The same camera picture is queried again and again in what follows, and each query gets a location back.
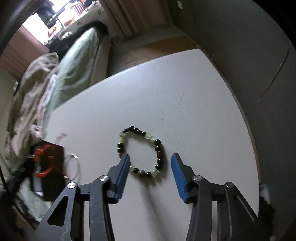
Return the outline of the black jewelry box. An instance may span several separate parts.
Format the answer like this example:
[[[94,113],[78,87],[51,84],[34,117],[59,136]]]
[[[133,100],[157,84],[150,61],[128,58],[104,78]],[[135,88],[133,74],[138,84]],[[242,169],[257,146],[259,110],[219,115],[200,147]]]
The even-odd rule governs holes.
[[[40,163],[33,160],[33,154],[35,150],[45,144],[53,144],[53,154],[54,154],[54,169],[45,178],[37,178],[35,176],[35,171],[40,171]],[[43,199],[44,201],[54,201],[59,194],[63,191],[66,186],[66,179],[63,175],[63,163],[64,163],[64,148],[60,145],[47,142],[42,140],[37,144],[30,147],[29,152],[29,163],[31,165],[30,170],[30,188],[32,192]]]

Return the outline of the jewelry pile in box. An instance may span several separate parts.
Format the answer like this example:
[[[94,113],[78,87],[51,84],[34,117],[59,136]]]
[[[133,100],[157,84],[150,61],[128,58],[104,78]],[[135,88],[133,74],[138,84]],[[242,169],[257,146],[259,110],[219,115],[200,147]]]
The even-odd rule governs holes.
[[[33,160],[40,163],[41,170],[35,171],[35,176],[37,178],[47,177],[54,169],[54,154],[53,154],[54,145],[45,144],[37,148],[33,154]]]

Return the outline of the thin silver bangle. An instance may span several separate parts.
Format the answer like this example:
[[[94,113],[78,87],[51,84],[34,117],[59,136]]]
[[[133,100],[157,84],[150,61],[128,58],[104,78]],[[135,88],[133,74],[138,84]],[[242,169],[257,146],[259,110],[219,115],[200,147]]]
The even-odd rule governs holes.
[[[63,163],[63,175],[68,181],[78,180],[81,173],[81,164],[76,154],[67,154]]]

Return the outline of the beige crumpled blanket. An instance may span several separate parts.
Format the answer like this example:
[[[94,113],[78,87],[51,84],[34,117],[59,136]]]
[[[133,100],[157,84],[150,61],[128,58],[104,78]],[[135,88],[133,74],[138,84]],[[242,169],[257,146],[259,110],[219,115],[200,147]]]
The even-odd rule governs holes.
[[[4,157],[10,166],[19,166],[32,144],[42,135],[50,79],[58,67],[57,53],[48,53],[35,59],[22,75],[19,88],[11,102],[8,116]]]

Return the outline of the green sheeted bed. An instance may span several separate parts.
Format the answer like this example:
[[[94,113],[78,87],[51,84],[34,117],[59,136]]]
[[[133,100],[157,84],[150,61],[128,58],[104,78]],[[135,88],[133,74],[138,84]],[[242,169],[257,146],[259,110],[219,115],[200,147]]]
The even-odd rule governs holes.
[[[47,135],[53,111],[80,92],[106,78],[110,48],[111,37],[101,35],[93,27],[84,32],[66,55],[59,60],[55,74],[50,79],[48,97],[42,104],[46,112],[39,141]],[[19,168],[24,163],[25,156],[19,166],[11,166],[11,168],[13,170]]]

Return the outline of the black clothing on bed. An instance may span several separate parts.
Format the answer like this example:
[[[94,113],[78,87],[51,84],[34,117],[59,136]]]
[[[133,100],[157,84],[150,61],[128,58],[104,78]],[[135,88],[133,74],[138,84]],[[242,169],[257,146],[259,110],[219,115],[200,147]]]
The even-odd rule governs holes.
[[[75,41],[79,37],[81,37],[84,32],[93,27],[97,29],[103,36],[109,35],[107,25],[105,25],[101,21],[93,21],[82,26],[75,33],[66,37],[63,40],[60,40],[58,37],[54,37],[54,39],[48,45],[46,45],[46,47],[49,49],[50,53],[56,52],[59,57],[59,60],[61,60],[66,55],[68,50],[72,47],[72,45],[75,43]]]

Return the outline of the cluttered windowsill table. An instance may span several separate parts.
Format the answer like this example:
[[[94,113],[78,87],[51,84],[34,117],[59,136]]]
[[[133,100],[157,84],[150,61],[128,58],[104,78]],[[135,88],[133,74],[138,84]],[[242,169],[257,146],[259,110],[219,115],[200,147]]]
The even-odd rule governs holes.
[[[46,1],[36,11],[47,28],[40,42],[47,46],[54,39],[65,39],[102,13],[104,10],[99,1]]]

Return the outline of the pink beige curtain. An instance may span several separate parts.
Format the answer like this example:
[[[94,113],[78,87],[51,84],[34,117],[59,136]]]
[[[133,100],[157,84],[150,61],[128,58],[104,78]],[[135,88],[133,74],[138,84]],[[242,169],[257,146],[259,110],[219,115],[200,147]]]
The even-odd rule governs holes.
[[[117,35],[127,39],[172,24],[166,1],[100,1]]]

